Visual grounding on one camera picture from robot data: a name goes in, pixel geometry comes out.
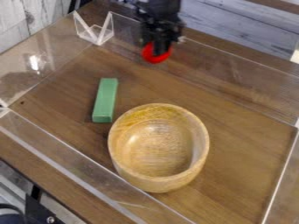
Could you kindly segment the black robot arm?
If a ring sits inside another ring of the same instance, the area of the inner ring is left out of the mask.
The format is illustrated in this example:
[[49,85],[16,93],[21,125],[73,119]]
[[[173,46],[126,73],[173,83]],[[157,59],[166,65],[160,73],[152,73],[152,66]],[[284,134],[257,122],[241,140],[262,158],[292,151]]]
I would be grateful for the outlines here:
[[184,22],[178,17],[181,0],[136,0],[134,16],[140,22],[142,56],[160,61],[170,54],[173,42],[180,41]]

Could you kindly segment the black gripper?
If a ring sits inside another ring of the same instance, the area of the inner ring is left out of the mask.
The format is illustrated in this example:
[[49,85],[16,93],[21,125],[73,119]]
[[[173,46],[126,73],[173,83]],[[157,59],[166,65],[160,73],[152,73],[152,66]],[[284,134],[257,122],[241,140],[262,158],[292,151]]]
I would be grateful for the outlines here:
[[140,22],[141,47],[153,41],[153,56],[161,56],[169,50],[170,43],[178,41],[185,23],[177,15],[168,18],[154,18],[146,13],[137,13]]

